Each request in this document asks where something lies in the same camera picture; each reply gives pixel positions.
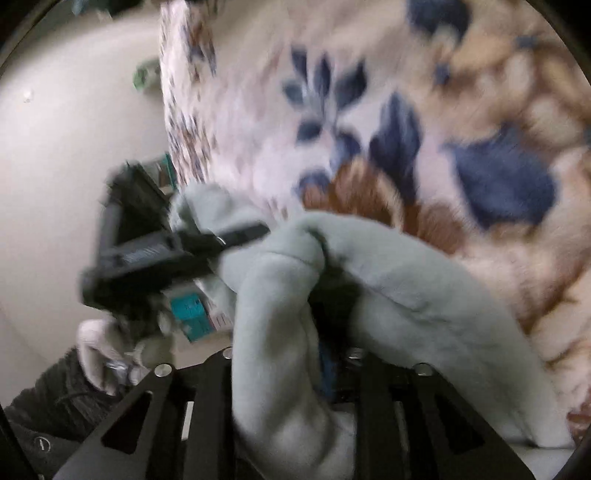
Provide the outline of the white gloved left hand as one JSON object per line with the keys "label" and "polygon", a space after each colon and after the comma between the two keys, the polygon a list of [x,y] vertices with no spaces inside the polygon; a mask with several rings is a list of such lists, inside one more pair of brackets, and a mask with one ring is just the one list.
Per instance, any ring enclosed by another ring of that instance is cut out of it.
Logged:
{"label": "white gloved left hand", "polygon": [[159,314],[155,332],[132,340],[114,318],[82,321],[76,350],[88,382],[114,397],[123,386],[135,386],[160,364],[174,365],[176,328],[170,312]]}

